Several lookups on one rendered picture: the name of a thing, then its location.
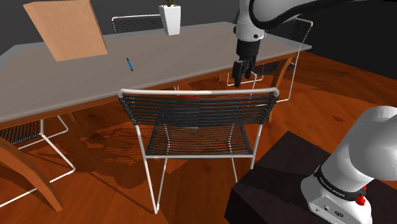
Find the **grey top wooden dining table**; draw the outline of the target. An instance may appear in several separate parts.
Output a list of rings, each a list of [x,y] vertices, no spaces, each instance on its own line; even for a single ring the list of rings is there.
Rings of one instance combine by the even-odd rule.
[[[109,34],[108,53],[57,62],[44,43],[0,55],[0,129],[116,100],[123,88],[162,89],[226,73],[237,60],[233,24]],[[133,71],[126,58],[129,58]]]

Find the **white planter with plant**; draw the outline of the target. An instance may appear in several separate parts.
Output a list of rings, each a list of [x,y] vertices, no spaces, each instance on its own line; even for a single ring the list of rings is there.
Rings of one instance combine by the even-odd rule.
[[[179,35],[181,28],[181,7],[174,0],[166,0],[166,5],[158,7],[164,31],[169,36]]]

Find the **dark robot stand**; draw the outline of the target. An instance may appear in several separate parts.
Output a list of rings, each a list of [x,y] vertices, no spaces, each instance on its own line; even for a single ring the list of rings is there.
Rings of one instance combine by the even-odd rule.
[[[287,131],[232,188],[230,224],[330,224],[310,211],[300,184],[329,153]]]

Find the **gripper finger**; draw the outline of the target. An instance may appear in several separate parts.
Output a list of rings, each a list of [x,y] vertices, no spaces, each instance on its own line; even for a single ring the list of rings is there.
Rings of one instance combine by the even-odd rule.
[[[240,87],[241,75],[244,72],[244,63],[242,60],[233,63],[232,78],[234,79],[234,87]]]
[[[244,59],[245,69],[244,69],[244,77],[245,79],[249,79],[251,76],[251,71],[255,67],[256,57],[249,57]]]

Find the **brown wooden box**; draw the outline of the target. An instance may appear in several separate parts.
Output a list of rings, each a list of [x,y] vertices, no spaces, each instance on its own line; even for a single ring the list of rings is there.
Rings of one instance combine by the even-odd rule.
[[[57,62],[108,53],[90,0],[40,1],[23,7]]]

